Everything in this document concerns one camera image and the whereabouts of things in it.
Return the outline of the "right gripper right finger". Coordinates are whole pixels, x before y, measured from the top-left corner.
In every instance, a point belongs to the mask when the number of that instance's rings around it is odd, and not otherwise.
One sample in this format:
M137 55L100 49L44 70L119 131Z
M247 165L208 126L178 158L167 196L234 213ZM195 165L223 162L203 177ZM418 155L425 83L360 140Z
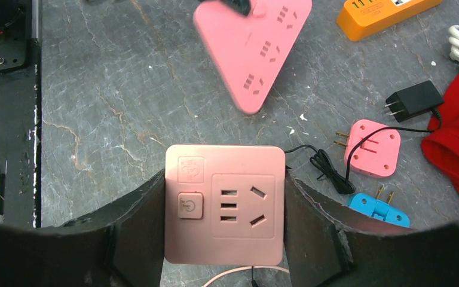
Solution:
M459 221L413 230L370 218L285 179L293 286L459 286Z

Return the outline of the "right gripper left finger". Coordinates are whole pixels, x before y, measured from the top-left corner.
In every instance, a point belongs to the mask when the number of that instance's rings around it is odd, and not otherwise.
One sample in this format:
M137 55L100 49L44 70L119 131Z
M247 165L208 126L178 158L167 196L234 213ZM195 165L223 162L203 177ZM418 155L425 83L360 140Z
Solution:
M59 227L0 224L0 286L159 286L165 172Z

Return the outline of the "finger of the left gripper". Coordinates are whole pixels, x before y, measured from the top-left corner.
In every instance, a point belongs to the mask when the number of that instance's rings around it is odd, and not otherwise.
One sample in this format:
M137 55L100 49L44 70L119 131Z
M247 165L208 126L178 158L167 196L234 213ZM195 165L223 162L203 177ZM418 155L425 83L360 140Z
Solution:
M251 1L248 0L200 1L197 14L247 17L251 8Z

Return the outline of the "pink power strip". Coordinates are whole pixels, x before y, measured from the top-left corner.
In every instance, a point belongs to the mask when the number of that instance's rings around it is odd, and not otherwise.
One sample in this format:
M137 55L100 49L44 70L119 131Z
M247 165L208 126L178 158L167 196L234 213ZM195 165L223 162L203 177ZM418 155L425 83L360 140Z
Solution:
M313 6L312 1L203 1L193 22L236 107L263 106Z

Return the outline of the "blue plug adapter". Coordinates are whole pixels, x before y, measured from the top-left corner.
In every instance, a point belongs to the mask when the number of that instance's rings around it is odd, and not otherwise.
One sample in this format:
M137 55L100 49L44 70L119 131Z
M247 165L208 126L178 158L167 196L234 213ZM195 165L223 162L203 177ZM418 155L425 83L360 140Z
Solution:
M382 201L380 195L383 190L383 186L379 187L374 197L365 193L357 193L348 199L347 206L368 217L409 228L410 220L408 215L391 205L394 191L390 192L386 201Z

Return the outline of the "pink plug adapter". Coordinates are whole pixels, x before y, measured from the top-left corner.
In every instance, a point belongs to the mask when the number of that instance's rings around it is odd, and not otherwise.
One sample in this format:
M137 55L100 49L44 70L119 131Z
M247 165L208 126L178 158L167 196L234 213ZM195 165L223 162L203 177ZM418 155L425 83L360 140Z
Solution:
M386 178L396 171L401 137L396 129L375 121L356 121L348 133L336 132L345 142L335 141L345 147L346 171L374 178Z

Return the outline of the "pink cube socket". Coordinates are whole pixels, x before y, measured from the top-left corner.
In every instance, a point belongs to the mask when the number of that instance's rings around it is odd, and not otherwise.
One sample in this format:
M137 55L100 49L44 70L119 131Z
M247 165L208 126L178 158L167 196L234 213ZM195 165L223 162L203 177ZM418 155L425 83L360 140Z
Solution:
M279 264L285 175L286 156L276 146L170 146L165 259L193 265Z

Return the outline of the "orange power strip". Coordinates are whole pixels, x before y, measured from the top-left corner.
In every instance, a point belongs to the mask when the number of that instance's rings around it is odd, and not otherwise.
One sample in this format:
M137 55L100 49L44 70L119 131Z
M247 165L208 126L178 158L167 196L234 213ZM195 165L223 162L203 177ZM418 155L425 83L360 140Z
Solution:
M360 41L439 5L442 0L345 1L337 25L351 41Z

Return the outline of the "black power adapter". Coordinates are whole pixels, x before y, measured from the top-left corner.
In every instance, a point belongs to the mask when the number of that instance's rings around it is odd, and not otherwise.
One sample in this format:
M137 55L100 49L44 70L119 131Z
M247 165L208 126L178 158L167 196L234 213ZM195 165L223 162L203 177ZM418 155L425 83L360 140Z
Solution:
M427 80L394 92L385 100L384 107L401 123L427 112L436 112L444 102L439 90Z

